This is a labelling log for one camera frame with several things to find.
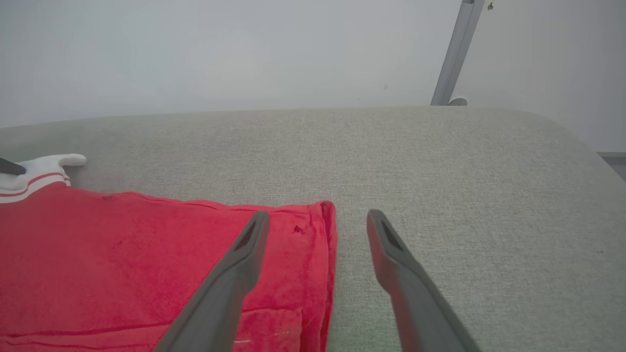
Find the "gray fabric surface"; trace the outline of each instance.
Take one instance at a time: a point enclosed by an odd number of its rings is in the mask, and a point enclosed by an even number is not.
[[[366,212],[383,210],[488,351],[626,348],[626,183],[546,118],[465,107],[99,118],[0,130],[82,153],[75,187],[337,207],[329,351],[400,351]]]

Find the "red towel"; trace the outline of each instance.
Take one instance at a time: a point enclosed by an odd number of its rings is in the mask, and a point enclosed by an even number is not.
[[[152,350],[258,210],[270,231],[233,350],[324,351],[332,203],[228,207],[62,182],[0,204],[0,350]]]

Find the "cloth fold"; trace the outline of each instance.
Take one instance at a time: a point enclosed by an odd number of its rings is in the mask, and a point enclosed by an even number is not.
[[[252,214],[270,213],[235,351],[324,351],[335,208],[234,207],[53,182],[0,204],[0,350],[150,351]]]

